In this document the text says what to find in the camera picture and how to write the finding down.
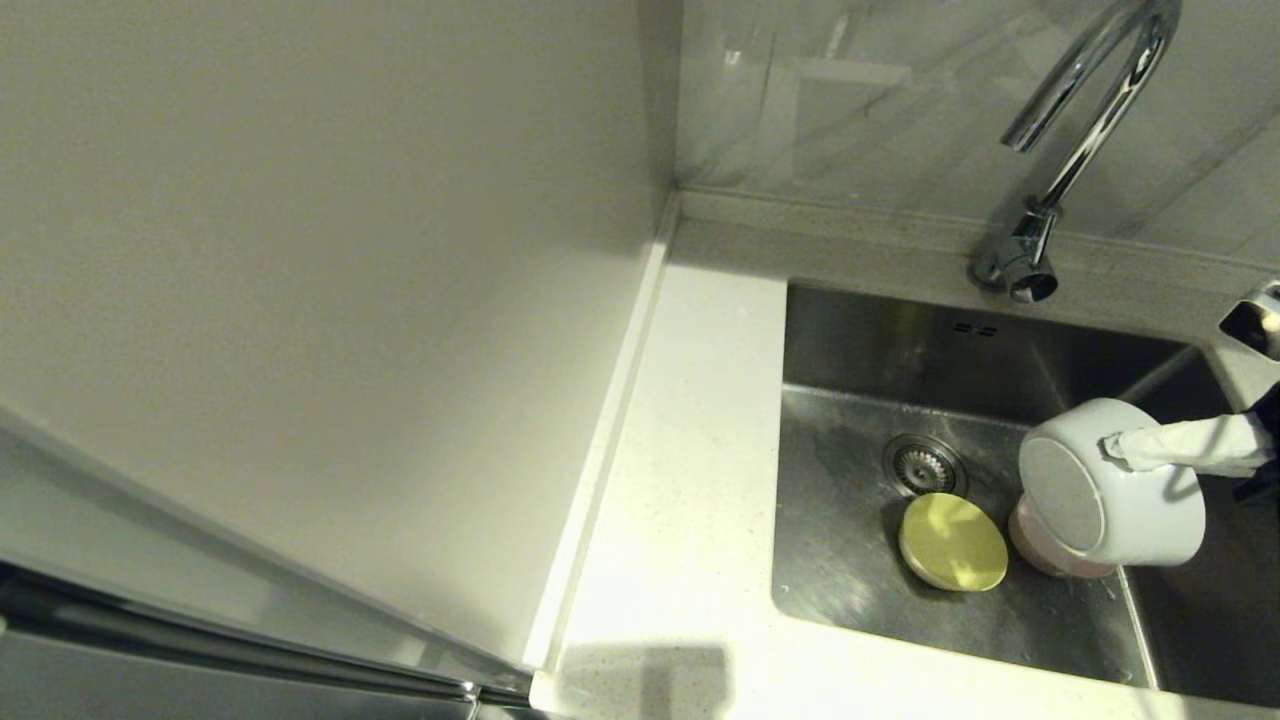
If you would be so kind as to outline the small white bowl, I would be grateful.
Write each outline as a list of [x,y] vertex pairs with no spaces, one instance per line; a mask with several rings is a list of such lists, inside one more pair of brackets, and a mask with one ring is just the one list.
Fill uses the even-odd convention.
[[1199,552],[1207,512],[1196,473],[1172,465],[1135,471],[1105,451],[1111,436],[1157,425],[1130,404],[1093,398],[1024,436],[1024,495],[1069,553],[1112,566],[1172,568]]

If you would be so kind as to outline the small pink bowl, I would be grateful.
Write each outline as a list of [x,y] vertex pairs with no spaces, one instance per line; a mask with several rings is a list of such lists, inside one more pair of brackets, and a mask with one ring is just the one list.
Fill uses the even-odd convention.
[[1117,570],[1115,565],[1091,561],[1070,551],[1044,524],[1028,495],[1021,495],[1010,512],[1007,532],[1020,556],[1046,575],[1092,580],[1111,577]]

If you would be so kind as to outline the chrome gooseneck faucet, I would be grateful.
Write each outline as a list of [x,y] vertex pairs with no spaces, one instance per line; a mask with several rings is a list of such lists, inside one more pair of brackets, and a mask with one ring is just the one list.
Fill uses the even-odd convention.
[[988,243],[970,261],[970,281],[1012,301],[1037,304],[1059,288],[1050,240],[1066,196],[1149,86],[1169,54],[1181,20],[1183,0],[1114,0],[1064,51],[1027,100],[1001,143],[1029,152],[1046,136],[1084,83],[1124,41],[1133,47],[1098,109],[1038,195],[1025,199],[1009,236]]

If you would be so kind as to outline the yellow bowl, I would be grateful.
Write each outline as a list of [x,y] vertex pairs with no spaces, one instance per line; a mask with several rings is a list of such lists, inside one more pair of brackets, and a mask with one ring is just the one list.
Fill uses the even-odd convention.
[[987,512],[956,495],[931,493],[909,501],[897,546],[908,568],[940,591],[992,591],[1009,573],[1004,533]]

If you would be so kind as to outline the stainless steel sink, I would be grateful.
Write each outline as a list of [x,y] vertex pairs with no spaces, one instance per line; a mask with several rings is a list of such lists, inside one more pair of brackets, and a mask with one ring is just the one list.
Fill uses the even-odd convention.
[[1011,553],[992,591],[925,584],[886,479],[895,436],[966,464],[963,497],[1006,527],[1018,446],[1098,397],[1160,421],[1225,413],[1201,348],[1043,319],[791,284],[786,293],[772,597],[783,614],[938,650],[1280,710],[1280,505],[1204,480],[1207,534],[1179,568],[1053,578]]

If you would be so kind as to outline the round metal drain strainer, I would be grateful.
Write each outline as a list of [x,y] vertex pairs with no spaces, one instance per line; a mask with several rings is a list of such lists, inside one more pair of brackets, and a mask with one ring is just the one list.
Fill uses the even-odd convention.
[[942,439],[899,434],[882,448],[884,479],[904,497],[946,493],[968,496],[969,475],[963,456]]

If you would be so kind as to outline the white countertop trim strip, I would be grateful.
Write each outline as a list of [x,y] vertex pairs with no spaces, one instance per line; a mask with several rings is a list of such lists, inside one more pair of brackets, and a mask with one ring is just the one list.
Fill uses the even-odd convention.
[[655,237],[646,245],[643,255],[643,275],[635,302],[524,651],[524,664],[534,670],[554,667],[561,655],[562,638],[570,623],[579,580],[589,556],[599,507],[625,427],[652,314],[660,295],[662,278],[671,245],[678,232],[682,210],[684,191],[671,190]]

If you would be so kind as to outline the tall white cabinet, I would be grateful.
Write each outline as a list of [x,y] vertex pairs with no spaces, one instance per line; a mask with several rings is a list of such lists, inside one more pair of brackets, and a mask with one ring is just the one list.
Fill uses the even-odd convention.
[[687,0],[0,0],[0,580],[532,679]]

